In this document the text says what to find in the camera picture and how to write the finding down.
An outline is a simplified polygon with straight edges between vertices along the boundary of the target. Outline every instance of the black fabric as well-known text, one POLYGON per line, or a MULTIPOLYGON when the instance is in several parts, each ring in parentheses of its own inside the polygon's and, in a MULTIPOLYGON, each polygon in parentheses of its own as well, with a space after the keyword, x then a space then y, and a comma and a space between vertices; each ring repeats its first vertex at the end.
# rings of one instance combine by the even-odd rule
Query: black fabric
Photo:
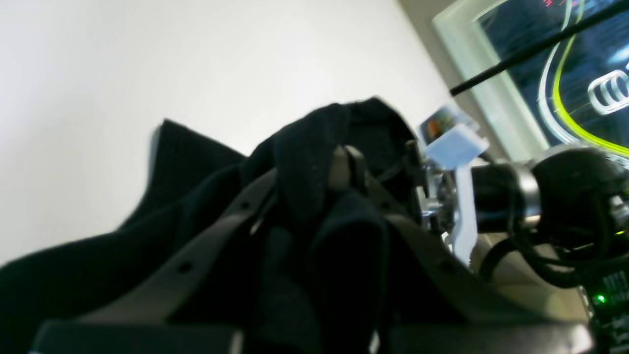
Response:
POLYGON ((73 318, 131 290, 272 167, 273 226, 230 240, 172 322, 243 327, 250 353, 366 353, 384 305, 389 233, 362 195, 326 190, 331 154, 352 144, 377 173, 411 138, 378 99, 316 110, 247 159, 166 121, 145 198, 119 230, 0 270, 0 353, 27 352, 47 318, 73 318))

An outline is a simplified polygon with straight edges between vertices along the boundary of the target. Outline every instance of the white curve line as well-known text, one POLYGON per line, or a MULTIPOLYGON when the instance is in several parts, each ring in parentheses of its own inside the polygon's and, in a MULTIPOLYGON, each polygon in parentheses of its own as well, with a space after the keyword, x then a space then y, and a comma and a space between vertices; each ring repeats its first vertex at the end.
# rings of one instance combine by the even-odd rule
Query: white curve line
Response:
MULTIPOLYGON (((570 22, 570 15, 572 14, 572 0, 568 0, 565 8, 566 11, 564 24, 561 27, 562 31, 565 30, 566 27, 568 27, 568 22, 570 22)), ((544 66, 542 78, 540 79, 540 86, 537 91, 537 101, 540 114, 542 115, 546 126, 550 129, 554 136, 561 140, 561 142, 563 142, 564 144, 568 144, 570 142, 578 141, 579 139, 568 133, 561 125, 559 125, 559 123, 557 123, 557 120, 550 112, 550 107, 548 107, 548 98, 546 97, 546 80, 548 79, 550 65, 553 58, 555 57, 555 54, 557 53, 557 49, 559 49, 559 45, 560 44, 555 45, 552 52, 550 53, 550 56, 548 57, 548 60, 546 60, 546 65, 544 66)))

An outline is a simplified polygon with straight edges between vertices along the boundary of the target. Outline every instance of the metal ring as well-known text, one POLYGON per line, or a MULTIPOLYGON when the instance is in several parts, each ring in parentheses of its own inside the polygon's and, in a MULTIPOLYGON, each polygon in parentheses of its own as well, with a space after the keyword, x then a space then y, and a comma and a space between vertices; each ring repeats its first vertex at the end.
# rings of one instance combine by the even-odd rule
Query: metal ring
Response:
POLYGON ((531 170, 522 164, 510 163, 505 166, 513 173, 518 191, 522 195, 524 206, 521 226, 525 229, 533 229, 542 219, 542 198, 537 180, 531 170))

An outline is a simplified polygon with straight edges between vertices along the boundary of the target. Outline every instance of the white wall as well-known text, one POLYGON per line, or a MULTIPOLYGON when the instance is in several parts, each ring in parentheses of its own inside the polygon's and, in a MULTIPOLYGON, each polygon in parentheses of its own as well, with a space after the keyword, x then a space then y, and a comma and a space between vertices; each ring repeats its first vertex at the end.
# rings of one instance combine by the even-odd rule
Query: white wall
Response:
POLYGON ((0 263, 113 230, 164 117, 246 154, 334 101, 447 90, 395 0, 3 0, 0 263))

